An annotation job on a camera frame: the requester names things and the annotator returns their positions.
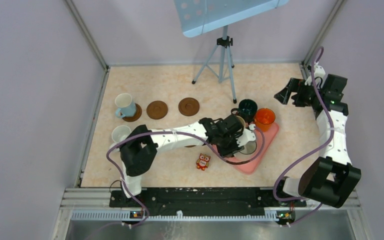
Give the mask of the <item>cream white mug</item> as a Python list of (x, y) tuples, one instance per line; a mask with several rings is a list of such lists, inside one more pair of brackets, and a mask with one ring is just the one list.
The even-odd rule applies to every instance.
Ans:
[(249, 141), (247, 144), (243, 146), (243, 149), (239, 152), (243, 155), (252, 155), (257, 150), (257, 142)]

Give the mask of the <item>red owl figure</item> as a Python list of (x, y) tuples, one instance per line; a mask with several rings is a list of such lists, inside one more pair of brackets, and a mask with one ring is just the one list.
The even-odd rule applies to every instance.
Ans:
[(201, 153), (196, 161), (196, 168), (205, 171), (209, 167), (211, 157), (209, 155)]

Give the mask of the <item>dark green mug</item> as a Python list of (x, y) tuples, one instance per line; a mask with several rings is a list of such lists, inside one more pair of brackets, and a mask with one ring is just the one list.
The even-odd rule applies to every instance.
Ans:
[(246, 123), (254, 121), (254, 117), (258, 111), (257, 103), (252, 99), (243, 99), (239, 102), (238, 107), (231, 109), (231, 114), (244, 119)]

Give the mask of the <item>dark brown wooden coaster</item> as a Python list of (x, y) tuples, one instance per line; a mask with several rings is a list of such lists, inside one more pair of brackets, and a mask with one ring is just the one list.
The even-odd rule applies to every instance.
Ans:
[(200, 103), (192, 97), (182, 99), (178, 104), (179, 112), (187, 117), (196, 115), (200, 110)]

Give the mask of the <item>orange mug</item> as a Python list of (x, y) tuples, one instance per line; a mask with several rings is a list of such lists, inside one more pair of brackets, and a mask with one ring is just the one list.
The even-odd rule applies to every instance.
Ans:
[(254, 116), (254, 124), (263, 132), (267, 132), (276, 120), (275, 113), (269, 108), (260, 108)]

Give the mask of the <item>pink tray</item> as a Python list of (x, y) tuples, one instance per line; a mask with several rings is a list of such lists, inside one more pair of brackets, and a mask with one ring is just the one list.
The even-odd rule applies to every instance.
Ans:
[(244, 173), (244, 174), (247, 174), (247, 175), (251, 175), (253, 174), (257, 167), (260, 165), (260, 163), (262, 162), (263, 160), (263, 157), (265, 156), (266, 154), (266, 151), (268, 150), (268, 148), (270, 147), (271, 143), (273, 142), (273, 140), (275, 139), (278, 131), (279, 131), (280, 127), (279, 125), (274, 122), (270, 129), (266, 132), (263, 133), (264, 135), (264, 146), (263, 146), (263, 150), (260, 154), (258, 154), (258, 152), (260, 151), (261, 149), (261, 146), (262, 146), (262, 143), (263, 143), (263, 137), (261, 135), (261, 133), (259, 131), (254, 131), (255, 132), (255, 136), (256, 136), (256, 143), (257, 143), (257, 149), (256, 151), (251, 154), (251, 155), (244, 155), (244, 154), (241, 154), (240, 152), (237, 152), (233, 155), (233, 157), (229, 157), (226, 159), (231, 161), (231, 162), (243, 162), (243, 161), (247, 161), (253, 157), (256, 157), (253, 161), (250, 161), (246, 164), (241, 164), (241, 165), (234, 165), (234, 167)]

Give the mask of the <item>dark brown ridged coaster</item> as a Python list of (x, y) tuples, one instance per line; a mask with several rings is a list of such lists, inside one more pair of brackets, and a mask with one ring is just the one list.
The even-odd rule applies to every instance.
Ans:
[(168, 106), (164, 101), (155, 100), (146, 108), (147, 115), (153, 120), (164, 118), (168, 113)]

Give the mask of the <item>light blue mug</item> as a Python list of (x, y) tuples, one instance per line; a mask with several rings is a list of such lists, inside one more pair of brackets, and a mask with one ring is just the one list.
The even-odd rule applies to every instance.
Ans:
[(115, 98), (114, 103), (117, 107), (115, 110), (115, 116), (117, 118), (130, 118), (133, 117), (137, 112), (136, 104), (133, 100), (133, 97), (129, 93), (119, 94)]

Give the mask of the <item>beige mug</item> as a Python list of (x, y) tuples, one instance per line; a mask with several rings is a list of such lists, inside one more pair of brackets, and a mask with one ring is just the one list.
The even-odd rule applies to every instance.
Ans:
[(239, 115), (236, 115), (236, 118), (240, 121), (240, 123), (242, 124), (242, 126), (245, 128), (246, 127), (246, 121)]

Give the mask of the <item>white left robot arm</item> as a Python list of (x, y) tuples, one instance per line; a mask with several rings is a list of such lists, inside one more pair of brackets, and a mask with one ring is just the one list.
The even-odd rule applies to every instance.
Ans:
[(233, 114), (225, 119), (204, 117), (194, 123), (167, 129), (136, 127), (119, 147), (124, 186), (121, 200), (129, 207), (140, 202), (142, 175), (152, 166), (157, 154), (208, 143), (222, 158), (231, 158), (255, 141), (255, 133)]

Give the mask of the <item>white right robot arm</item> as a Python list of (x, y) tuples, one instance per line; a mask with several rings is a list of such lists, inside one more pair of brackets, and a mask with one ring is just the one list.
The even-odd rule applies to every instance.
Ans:
[(361, 170), (348, 156), (345, 127), (348, 105), (342, 102), (347, 78), (328, 74), (321, 89), (305, 85), (305, 80), (291, 78), (275, 99), (296, 107), (312, 107), (319, 129), (319, 157), (300, 178), (283, 176), (275, 182), (273, 200), (287, 206), (300, 198), (318, 201), (334, 208), (343, 206), (361, 179)]

